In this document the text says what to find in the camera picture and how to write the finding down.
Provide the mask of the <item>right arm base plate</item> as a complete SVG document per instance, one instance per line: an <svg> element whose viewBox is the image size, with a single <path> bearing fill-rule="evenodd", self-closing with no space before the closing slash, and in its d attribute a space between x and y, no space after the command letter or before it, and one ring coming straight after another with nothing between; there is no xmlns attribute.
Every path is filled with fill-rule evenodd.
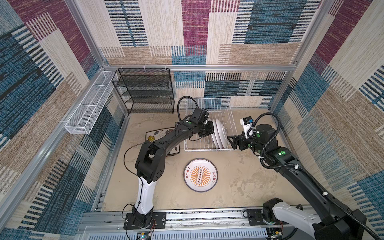
<svg viewBox="0 0 384 240"><path fill-rule="evenodd" d="M280 222L276 220L275 222L267 222L264 220L263 209L245 209L243 210L243 217L246 218L250 226L288 226L286 222Z"/></svg>

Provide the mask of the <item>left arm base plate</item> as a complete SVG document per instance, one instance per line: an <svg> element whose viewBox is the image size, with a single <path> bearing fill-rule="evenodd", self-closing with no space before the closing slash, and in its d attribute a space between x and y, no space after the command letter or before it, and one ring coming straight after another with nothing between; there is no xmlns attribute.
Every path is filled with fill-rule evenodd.
<svg viewBox="0 0 384 240"><path fill-rule="evenodd" d="M149 230L151 228L164 229L167 219L166 212L149 212L147 215L142 215L139 212L127 213L124 217L124 230Z"/></svg>

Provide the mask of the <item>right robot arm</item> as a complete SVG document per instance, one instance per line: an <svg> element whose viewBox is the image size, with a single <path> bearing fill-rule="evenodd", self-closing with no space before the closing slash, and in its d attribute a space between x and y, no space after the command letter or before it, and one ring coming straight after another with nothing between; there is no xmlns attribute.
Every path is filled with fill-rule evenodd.
<svg viewBox="0 0 384 240"><path fill-rule="evenodd" d="M278 145L276 130L267 124L242 135L229 136L233 149L251 150L264 168L274 170L287 179L315 210L308 214L291 207L279 198L263 204L266 224L286 222L316 240L361 240L367 230L366 216L360 210L352 211L326 190L287 148Z"/></svg>

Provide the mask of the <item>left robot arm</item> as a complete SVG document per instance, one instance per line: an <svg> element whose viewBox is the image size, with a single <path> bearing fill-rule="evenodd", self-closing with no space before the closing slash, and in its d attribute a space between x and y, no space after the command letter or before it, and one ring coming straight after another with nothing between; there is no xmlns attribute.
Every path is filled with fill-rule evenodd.
<svg viewBox="0 0 384 240"><path fill-rule="evenodd" d="M152 222L153 197L157 181L164 174L167 155L181 142L193 135L204 138L214 133L214 125L208 120L209 111L195 108L193 113L175 123L175 128L162 138L141 145L135 168L139 178L137 202L132 208L135 222L148 227Z"/></svg>

